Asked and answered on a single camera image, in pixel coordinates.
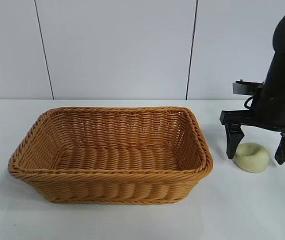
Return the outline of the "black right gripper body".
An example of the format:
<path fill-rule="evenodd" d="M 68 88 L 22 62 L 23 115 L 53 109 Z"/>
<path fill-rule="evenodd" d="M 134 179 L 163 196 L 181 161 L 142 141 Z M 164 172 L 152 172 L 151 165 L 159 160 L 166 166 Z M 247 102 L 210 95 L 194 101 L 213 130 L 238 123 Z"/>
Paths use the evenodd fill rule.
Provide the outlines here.
<path fill-rule="evenodd" d="M 248 95 L 244 110 L 222 111 L 220 122 L 285 132 L 285 53 L 275 53 L 263 83 L 238 80 L 233 93 Z"/>

